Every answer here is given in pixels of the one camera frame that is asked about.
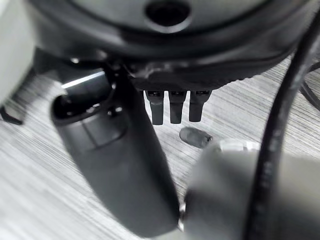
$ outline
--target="gray plastic part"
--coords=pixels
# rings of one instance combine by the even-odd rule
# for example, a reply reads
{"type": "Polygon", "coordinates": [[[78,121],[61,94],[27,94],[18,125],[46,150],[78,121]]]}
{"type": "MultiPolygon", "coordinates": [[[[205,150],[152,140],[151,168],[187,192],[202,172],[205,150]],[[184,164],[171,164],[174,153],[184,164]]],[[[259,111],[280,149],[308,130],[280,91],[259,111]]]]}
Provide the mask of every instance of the gray plastic part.
{"type": "MultiPolygon", "coordinates": [[[[243,239],[258,146],[225,141],[206,149],[185,197],[188,240],[243,239]]],[[[273,240],[320,239],[320,162],[285,154],[280,169],[273,240]]]]}
{"type": "Polygon", "coordinates": [[[208,133],[193,127],[182,128],[179,136],[185,143],[199,149],[204,149],[213,139],[208,133]]]}

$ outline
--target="blurry gray object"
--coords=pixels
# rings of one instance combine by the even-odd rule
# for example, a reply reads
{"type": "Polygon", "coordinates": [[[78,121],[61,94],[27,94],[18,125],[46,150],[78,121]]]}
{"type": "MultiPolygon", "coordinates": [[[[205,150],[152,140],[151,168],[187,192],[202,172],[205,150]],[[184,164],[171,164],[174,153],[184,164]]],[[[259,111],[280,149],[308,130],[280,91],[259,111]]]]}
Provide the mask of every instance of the blurry gray object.
{"type": "Polygon", "coordinates": [[[20,0],[0,0],[0,116],[20,123],[13,109],[4,107],[32,65],[34,41],[20,0]]]}
{"type": "MultiPolygon", "coordinates": [[[[184,230],[190,240],[241,239],[259,149],[245,140],[206,148],[185,198],[184,230]]],[[[316,159],[283,155],[274,240],[320,239],[319,172],[316,159]]]]}

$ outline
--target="gray wood grain surface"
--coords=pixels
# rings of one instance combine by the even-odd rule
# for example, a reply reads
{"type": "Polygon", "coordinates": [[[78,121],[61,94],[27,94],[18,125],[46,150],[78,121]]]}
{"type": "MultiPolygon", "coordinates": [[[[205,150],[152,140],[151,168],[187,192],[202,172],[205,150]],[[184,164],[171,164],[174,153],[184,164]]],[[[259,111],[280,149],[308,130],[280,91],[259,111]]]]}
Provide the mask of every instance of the gray wood grain surface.
{"type": "MultiPolygon", "coordinates": [[[[260,142],[288,63],[285,60],[263,75],[214,91],[204,107],[201,123],[188,122],[187,100],[182,124],[169,124],[169,100],[165,98],[165,123],[155,126],[155,130],[180,199],[201,154],[179,140],[180,129],[193,126],[216,140],[260,142]]],[[[307,77],[318,95],[319,80],[319,72],[307,77]]],[[[49,79],[29,80],[10,102],[15,108],[26,107],[25,125],[0,122],[0,240],[139,239],[101,205],[66,153],[49,119],[50,102],[60,93],[59,84],[49,79]]],[[[320,112],[299,94],[290,115],[284,150],[320,159],[319,125],[320,112]]]]}

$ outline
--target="circular hole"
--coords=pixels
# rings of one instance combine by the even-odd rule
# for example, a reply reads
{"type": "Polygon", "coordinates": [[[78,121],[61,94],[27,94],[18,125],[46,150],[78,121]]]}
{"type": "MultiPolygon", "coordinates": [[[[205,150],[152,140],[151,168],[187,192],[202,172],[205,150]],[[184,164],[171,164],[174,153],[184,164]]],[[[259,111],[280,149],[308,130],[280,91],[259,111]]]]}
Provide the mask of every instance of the circular hole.
{"type": "Polygon", "coordinates": [[[146,16],[153,23],[170,28],[183,23],[190,15],[190,7],[184,2],[158,1],[146,7],[146,16]]]}

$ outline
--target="electrical cable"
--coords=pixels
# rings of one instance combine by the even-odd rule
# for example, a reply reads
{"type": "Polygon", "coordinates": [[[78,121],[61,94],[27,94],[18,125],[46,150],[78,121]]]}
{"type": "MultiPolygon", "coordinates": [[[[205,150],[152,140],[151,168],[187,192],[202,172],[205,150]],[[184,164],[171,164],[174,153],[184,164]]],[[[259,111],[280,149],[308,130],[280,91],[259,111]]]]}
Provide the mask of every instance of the electrical cable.
{"type": "MultiPolygon", "coordinates": [[[[320,62],[317,62],[311,66],[309,73],[311,73],[319,68],[320,68],[320,62]]],[[[308,86],[306,81],[303,82],[303,85],[300,89],[300,92],[311,105],[313,105],[318,111],[320,111],[320,99],[311,90],[311,88],[308,86]]]]}
{"type": "Polygon", "coordinates": [[[320,10],[298,46],[266,124],[244,226],[244,240],[273,239],[274,195],[289,113],[319,47],[320,10]]]}

